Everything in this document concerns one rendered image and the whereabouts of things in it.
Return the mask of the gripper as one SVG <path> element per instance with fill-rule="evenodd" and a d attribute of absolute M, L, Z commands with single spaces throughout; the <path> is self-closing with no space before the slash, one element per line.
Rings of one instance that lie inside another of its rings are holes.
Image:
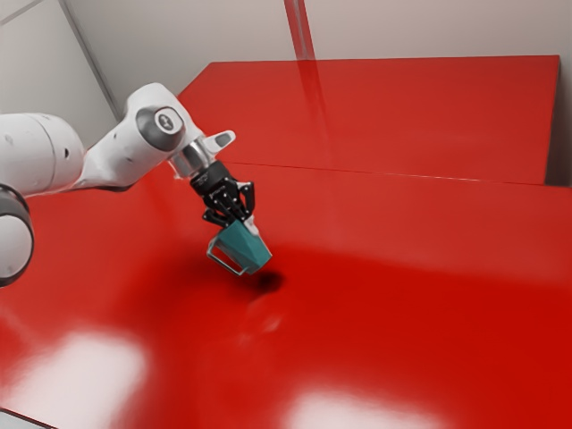
<path fill-rule="evenodd" d="M 259 235 L 255 224 L 256 196 L 252 181 L 236 182 L 221 161 L 214 161 L 189 183 L 206 205 L 203 219 L 221 228 L 239 219 L 240 193 L 244 197 L 240 221 L 253 236 Z"/>

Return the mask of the teal faceted mug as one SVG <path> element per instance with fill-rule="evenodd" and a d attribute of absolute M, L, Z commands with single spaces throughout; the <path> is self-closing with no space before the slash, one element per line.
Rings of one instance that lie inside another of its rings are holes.
<path fill-rule="evenodd" d="M 216 248 L 239 269 L 235 269 L 218 257 L 215 254 Z M 272 258 L 272 253 L 262 238 L 257 234 L 252 234 L 241 221 L 235 221 L 220 230 L 209 242 L 206 255 L 237 276 L 257 272 Z"/>

